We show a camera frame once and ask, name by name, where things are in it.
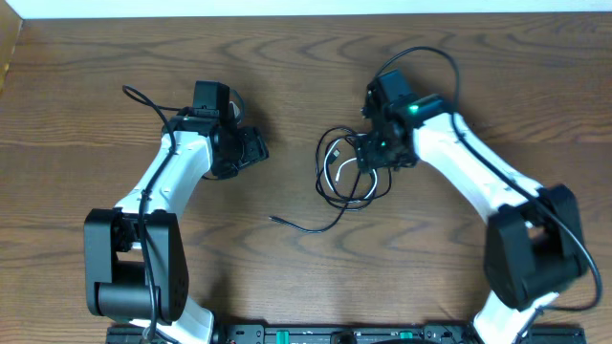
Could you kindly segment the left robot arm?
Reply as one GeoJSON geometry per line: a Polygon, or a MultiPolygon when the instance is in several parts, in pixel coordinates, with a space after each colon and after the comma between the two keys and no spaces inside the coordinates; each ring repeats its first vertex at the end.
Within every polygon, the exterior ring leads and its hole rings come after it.
{"type": "Polygon", "coordinates": [[[245,105],[218,81],[198,81],[191,105],[163,118],[161,145],[135,187],[84,221],[87,307],[108,317],[109,343],[223,343],[212,311],[189,295],[179,222],[201,180],[226,180],[269,157],[243,125],[245,105]]]}

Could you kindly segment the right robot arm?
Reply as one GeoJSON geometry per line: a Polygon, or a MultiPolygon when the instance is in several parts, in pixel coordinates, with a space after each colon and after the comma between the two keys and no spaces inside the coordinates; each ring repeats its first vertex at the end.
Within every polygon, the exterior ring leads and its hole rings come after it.
{"type": "Polygon", "coordinates": [[[438,95],[419,97],[397,70],[366,88],[371,131],[357,140],[364,173],[423,161],[437,169],[486,225],[484,273],[491,292],[472,326],[482,343],[515,343],[537,312],[588,270],[578,202],[546,188],[476,137],[438,95]]]}

